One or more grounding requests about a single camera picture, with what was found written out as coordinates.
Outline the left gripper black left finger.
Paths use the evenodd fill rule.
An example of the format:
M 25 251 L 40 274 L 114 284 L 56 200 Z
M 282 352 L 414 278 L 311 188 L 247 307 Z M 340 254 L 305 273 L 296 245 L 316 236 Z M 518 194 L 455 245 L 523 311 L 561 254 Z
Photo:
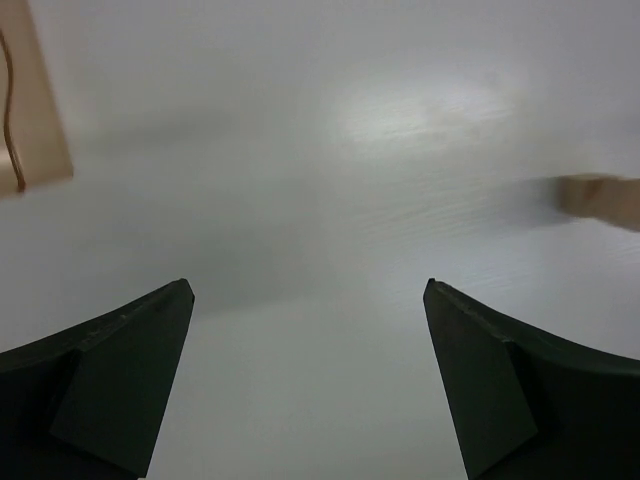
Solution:
M 194 303 L 179 279 L 3 352 L 2 478 L 145 478 Z

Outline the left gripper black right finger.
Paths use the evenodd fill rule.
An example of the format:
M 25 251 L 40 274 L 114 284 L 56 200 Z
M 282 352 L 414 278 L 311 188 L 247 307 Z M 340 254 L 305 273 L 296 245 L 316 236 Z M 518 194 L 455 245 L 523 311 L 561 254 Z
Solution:
M 638 478 L 638 361 L 435 279 L 423 302 L 468 478 Z

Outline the wood cube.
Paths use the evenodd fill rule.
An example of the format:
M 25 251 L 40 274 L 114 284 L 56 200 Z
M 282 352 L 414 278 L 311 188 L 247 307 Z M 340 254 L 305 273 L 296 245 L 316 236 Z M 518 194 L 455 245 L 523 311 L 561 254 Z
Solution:
M 638 232 L 639 184 L 638 178 L 595 173 L 562 176 L 556 204 L 569 216 Z

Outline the wooden block tray box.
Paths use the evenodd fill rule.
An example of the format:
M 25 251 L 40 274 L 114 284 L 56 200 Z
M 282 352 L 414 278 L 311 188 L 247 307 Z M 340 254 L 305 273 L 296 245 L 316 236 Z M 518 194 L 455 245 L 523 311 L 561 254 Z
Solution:
M 26 1 L 1 3 L 1 196 L 73 176 L 36 26 Z

